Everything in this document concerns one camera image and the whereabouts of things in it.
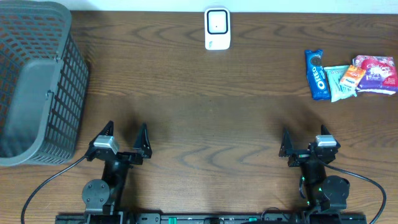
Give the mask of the red purple pad pack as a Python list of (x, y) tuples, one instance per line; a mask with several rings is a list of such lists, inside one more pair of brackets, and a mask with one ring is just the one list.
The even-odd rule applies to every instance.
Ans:
[(397, 93), (397, 70), (393, 57), (358, 55), (352, 63), (365, 70), (364, 77), (356, 87), (358, 92)]

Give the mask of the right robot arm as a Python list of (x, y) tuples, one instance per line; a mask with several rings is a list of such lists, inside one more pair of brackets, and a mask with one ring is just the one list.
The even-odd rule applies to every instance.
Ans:
[(294, 148), (288, 130), (283, 130), (279, 157), (286, 157), (289, 167), (301, 170), (299, 192), (308, 202), (302, 213), (304, 223), (341, 223), (340, 212), (347, 208), (350, 184), (337, 175), (328, 176), (325, 170), (336, 159), (339, 148), (324, 125), (306, 149)]

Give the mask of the orange tissue packet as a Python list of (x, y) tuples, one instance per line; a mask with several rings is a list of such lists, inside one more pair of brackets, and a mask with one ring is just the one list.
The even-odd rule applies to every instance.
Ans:
[(364, 69), (350, 65), (340, 79), (340, 85), (355, 90), (365, 73), (366, 71)]

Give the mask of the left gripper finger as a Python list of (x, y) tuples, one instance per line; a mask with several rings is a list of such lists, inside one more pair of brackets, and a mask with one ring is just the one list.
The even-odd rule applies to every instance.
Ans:
[(142, 123), (138, 132), (136, 141), (133, 145), (133, 149), (140, 154), (143, 158), (152, 157), (152, 148), (149, 142), (149, 136), (147, 131), (147, 124)]
[(113, 136), (114, 122), (108, 121), (105, 127), (90, 141), (89, 146), (93, 146), (98, 136)]

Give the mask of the mint green wipes pack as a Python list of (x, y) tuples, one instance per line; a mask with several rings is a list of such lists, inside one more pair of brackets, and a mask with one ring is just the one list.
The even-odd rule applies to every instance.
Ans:
[(349, 65), (339, 65), (333, 67), (324, 67), (330, 87), (331, 102), (357, 97), (357, 93), (348, 87), (340, 85), (340, 80), (349, 68)]

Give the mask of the blue Oreo cookie pack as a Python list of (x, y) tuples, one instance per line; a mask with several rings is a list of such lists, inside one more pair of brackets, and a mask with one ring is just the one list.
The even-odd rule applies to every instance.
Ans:
[(331, 94), (322, 67), (323, 50), (305, 50), (306, 78), (314, 100), (330, 100)]

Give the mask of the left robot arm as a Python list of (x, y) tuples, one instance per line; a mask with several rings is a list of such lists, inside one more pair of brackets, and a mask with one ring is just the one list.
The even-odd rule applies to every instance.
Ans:
[(82, 190), (86, 223), (131, 223), (129, 212), (120, 207), (129, 169), (152, 157), (147, 125), (143, 123), (132, 152), (121, 152), (108, 124), (89, 143), (84, 158), (104, 161), (102, 178), (89, 181)]

